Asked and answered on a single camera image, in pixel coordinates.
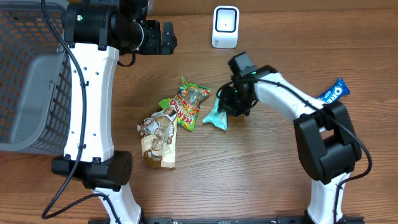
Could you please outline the teal snack packet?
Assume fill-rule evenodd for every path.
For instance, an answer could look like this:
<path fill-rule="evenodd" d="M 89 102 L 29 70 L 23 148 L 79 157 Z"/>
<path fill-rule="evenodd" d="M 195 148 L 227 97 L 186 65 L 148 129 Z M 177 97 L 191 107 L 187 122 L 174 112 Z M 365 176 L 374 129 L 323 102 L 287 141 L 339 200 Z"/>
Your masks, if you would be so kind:
<path fill-rule="evenodd" d="M 228 128 L 228 119 L 227 113 L 224 110 L 219 109 L 220 99 L 218 97 L 215 98 L 214 107 L 212 110 L 203 118 L 202 123 L 211 123 L 215 127 L 226 131 Z"/>

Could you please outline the green Haribo gummy bag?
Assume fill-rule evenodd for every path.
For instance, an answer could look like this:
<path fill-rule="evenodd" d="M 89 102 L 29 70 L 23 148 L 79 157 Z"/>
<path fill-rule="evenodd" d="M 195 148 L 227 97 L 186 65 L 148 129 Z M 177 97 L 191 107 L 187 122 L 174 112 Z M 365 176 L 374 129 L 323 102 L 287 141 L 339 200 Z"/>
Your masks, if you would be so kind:
<path fill-rule="evenodd" d="M 193 131 L 200 112 L 200 104 L 211 95 L 211 88 L 200 86 L 186 81 L 182 77 L 179 92 L 173 98 L 159 101 L 159 106 L 166 109 L 175 106 L 177 110 L 177 123 L 189 131 Z"/>

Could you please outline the brown clear snack bag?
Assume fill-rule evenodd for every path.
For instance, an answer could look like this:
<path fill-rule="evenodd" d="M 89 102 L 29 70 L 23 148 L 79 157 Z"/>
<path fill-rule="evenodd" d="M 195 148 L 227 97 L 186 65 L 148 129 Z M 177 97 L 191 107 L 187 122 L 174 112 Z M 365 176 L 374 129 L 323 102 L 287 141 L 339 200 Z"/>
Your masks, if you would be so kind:
<path fill-rule="evenodd" d="M 152 167 L 173 169 L 176 160 L 177 111 L 174 106 L 153 113 L 137 131 L 142 136 L 141 152 Z"/>

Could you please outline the blue Oreo cookie pack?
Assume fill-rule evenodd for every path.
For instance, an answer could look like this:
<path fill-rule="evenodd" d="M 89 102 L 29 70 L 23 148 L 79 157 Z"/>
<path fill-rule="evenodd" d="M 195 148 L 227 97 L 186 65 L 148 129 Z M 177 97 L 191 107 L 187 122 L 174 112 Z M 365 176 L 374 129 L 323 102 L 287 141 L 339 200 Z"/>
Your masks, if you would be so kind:
<path fill-rule="evenodd" d="M 338 101 L 342 96 L 349 94 L 350 90 L 345 81 L 342 78 L 338 78 L 337 81 L 331 87 L 329 87 L 329 89 L 325 90 L 321 95 L 319 95 L 317 99 L 330 104 Z"/>

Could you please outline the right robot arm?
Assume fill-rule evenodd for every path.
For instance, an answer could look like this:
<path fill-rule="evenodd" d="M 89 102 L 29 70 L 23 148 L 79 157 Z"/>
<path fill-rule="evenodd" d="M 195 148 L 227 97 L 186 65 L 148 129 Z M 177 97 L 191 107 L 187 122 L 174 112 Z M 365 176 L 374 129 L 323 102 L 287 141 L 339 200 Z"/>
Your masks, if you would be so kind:
<path fill-rule="evenodd" d="M 301 223 L 364 223 L 341 211 L 345 184 L 353 179 L 362 152 L 346 107 L 325 103 L 287 82 L 273 67 L 257 67 L 246 52 L 228 65 L 231 81 L 217 92 L 219 109 L 229 116 L 250 114 L 267 104 L 294 125 L 300 163 L 312 180 L 311 200 Z"/>

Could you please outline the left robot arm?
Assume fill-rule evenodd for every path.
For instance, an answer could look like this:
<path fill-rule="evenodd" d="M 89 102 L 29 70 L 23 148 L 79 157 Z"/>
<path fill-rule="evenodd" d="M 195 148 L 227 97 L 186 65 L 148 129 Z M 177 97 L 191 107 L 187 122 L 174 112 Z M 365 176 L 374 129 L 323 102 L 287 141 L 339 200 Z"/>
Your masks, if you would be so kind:
<path fill-rule="evenodd" d="M 76 179 L 98 197 L 108 223 L 144 223 L 129 179 L 132 154 L 117 151 L 111 135 L 114 73 L 125 54 L 170 55 L 177 46 L 171 22 L 149 20 L 149 0 L 82 1 L 62 15 L 58 41 L 71 61 L 70 125 L 52 172 Z"/>

